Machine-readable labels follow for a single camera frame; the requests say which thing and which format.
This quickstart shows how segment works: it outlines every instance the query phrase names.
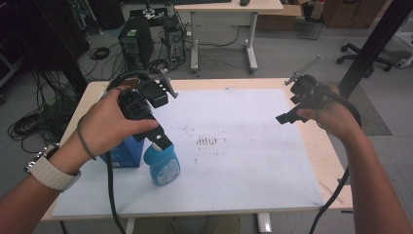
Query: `watch strap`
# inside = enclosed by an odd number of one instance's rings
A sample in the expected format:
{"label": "watch strap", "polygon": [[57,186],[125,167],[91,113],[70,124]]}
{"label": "watch strap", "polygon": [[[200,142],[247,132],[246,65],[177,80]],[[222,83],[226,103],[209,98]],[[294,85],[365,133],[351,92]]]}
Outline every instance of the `watch strap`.
{"label": "watch strap", "polygon": [[69,188],[80,176],[80,172],[76,175],[68,175],[61,172],[45,157],[40,157],[30,169],[30,172],[44,185],[59,191]]}

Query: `white watch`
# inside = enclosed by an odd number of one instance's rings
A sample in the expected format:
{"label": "white watch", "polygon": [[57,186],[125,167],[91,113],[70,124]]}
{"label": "white watch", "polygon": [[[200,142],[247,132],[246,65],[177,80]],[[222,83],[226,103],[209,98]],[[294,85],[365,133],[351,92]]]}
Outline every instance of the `white watch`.
{"label": "white watch", "polygon": [[64,192],[75,183],[81,173],[68,175],[61,172],[49,162],[49,158],[58,150],[58,144],[50,144],[43,151],[39,152],[36,157],[30,161],[24,170],[31,173],[39,182],[44,185]]}

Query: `blue bottle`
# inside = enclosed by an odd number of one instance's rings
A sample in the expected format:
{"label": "blue bottle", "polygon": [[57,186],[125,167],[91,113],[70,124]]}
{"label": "blue bottle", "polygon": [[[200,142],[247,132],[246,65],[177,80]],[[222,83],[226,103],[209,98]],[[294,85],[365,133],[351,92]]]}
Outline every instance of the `blue bottle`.
{"label": "blue bottle", "polygon": [[146,149],[143,161],[149,165],[152,179],[156,185],[166,185],[179,176],[180,166],[173,150],[173,144],[162,150],[156,143],[152,143]]}

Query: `keyboard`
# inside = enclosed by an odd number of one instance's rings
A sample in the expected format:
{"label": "keyboard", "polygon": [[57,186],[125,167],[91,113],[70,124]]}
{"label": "keyboard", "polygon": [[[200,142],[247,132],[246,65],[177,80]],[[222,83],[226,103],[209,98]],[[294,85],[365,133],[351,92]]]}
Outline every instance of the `keyboard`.
{"label": "keyboard", "polygon": [[204,3],[225,3],[231,0],[172,0],[173,5],[204,4]]}

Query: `bottle label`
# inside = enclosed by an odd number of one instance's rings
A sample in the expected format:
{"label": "bottle label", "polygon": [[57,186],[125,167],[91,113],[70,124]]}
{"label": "bottle label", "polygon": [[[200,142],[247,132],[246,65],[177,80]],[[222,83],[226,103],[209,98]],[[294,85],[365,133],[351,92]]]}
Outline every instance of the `bottle label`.
{"label": "bottle label", "polygon": [[165,185],[176,179],[178,175],[178,162],[175,159],[170,160],[170,162],[158,173],[158,182],[160,185]]}

